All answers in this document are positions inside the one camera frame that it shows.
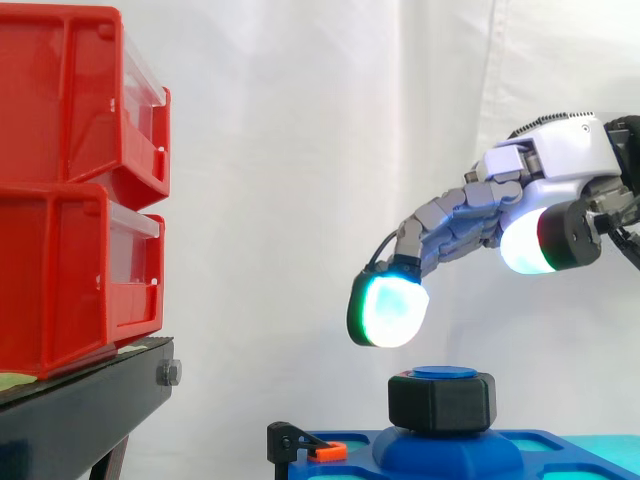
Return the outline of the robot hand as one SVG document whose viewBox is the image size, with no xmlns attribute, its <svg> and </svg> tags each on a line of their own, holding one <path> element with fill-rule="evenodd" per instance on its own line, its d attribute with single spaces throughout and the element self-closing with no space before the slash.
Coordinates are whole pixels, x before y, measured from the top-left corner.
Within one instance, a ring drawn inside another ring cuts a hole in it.
<svg viewBox="0 0 640 480">
<path fill-rule="evenodd" d="M 396 348 L 420 330 L 422 281 L 439 265 L 496 248 L 524 275 L 590 265 L 608 237 L 637 263 L 639 119 L 542 116 L 487 150 L 453 188 L 417 208 L 356 275 L 346 313 L 359 346 Z"/>
</svg>

